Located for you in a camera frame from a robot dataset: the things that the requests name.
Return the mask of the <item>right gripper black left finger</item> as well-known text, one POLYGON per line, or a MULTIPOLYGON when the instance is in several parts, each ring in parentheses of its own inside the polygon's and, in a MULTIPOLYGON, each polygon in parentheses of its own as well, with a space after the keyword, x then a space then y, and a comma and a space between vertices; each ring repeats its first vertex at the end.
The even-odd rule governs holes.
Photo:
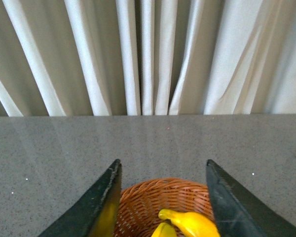
POLYGON ((122 167, 116 159, 99 179, 41 234, 41 237, 89 237, 103 207, 118 204, 121 197, 122 167))

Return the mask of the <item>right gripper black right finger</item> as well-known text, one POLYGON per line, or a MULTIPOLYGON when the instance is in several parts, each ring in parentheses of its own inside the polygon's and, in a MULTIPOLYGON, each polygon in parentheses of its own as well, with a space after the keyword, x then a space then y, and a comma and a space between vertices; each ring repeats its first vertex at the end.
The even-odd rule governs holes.
POLYGON ((206 182, 222 237, 296 237, 296 227, 278 215, 216 162, 206 163, 206 182))

